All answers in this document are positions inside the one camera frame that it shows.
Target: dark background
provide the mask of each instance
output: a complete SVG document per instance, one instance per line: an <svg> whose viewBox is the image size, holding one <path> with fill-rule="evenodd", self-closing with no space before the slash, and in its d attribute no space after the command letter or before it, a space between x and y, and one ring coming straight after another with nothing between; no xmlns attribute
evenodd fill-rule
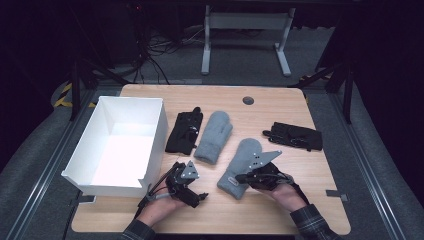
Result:
<svg viewBox="0 0 424 240"><path fill-rule="evenodd" d="M51 96L76 59L106 67L137 57L126 3L3 1L0 9L1 161L7 164L25 138L53 110ZM203 6L142 6L146 19L174 41L202 24ZM424 202L424 20L422 6L401 1L352 12L327 6L298 8L294 27L336 28L321 67L351 61L355 83L402 176Z"/></svg>

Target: sleeve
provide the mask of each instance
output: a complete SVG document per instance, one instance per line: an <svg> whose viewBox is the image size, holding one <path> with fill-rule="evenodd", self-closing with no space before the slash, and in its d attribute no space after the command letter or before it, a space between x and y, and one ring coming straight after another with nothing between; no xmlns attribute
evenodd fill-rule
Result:
<svg viewBox="0 0 424 240"><path fill-rule="evenodd" d="M133 220L118 240L153 240L156 233L141 221Z"/></svg>
<svg viewBox="0 0 424 240"><path fill-rule="evenodd" d="M290 213L290 216L305 240L342 239L330 229L328 223L313 204Z"/></svg>

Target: white cardboard box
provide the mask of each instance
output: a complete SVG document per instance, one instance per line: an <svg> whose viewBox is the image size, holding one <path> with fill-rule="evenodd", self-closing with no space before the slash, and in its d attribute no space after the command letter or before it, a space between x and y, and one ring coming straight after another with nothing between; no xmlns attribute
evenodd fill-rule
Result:
<svg viewBox="0 0 424 240"><path fill-rule="evenodd" d="M167 131L163 99L101 96L62 176L86 195L144 197Z"/></svg>

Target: wooden table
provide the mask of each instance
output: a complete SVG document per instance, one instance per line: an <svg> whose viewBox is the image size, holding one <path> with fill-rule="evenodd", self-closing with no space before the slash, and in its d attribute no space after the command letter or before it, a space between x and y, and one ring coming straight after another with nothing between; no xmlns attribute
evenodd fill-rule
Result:
<svg viewBox="0 0 424 240"><path fill-rule="evenodd" d="M314 203L330 227L339 234L350 232L350 225L340 198L328 197L326 190L336 190L324 151L308 152L270 143L262 130L274 122L314 128L303 93L298 89L229 86L126 85L125 97L155 97L164 99L169 131L179 112L199 106L204 114L200 135L210 115L223 110L230 116L234 128L216 165L195 160L192 155L165 153L161 172L169 170L175 161L193 160L200 178L190 184L195 193L209 193L197 208L178 211L154 229L158 233L185 234L296 234L297 229L288 212L279 209L267 196L249 188L241 200L235 200L220 190L216 183L236 153L244 138L257 139L264 152L282 150L273 160L280 171L291 174L311 203ZM242 99L252 97L246 105ZM95 203L80 204L72 222L77 232L121 232L131 222L140 199L97 197Z"/></svg>

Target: gray glove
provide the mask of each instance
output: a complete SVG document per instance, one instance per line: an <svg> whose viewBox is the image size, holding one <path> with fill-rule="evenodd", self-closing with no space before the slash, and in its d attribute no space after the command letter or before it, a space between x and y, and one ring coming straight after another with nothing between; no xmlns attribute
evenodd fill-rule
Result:
<svg viewBox="0 0 424 240"><path fill-rule="evenodd" d="M240 184L236 180L236 175L250 172L249 159L251 159L254 153L261 152L262 146L258 140L253 138L243 139L237 148L236 155L231 160L230 164L228 164L224 175L222 175L219 179L217 184L218 187L233 196L235 199L240 200L246 189L249 187L249 184Z"/></svg>
<svg viewBox="0 0 424 240"><path fill-rule="evenodd" d="M233 130L233 125L231 125L226 112L216 111L212 113L193 156L200 161L216 164L231 130Z"/></svg>

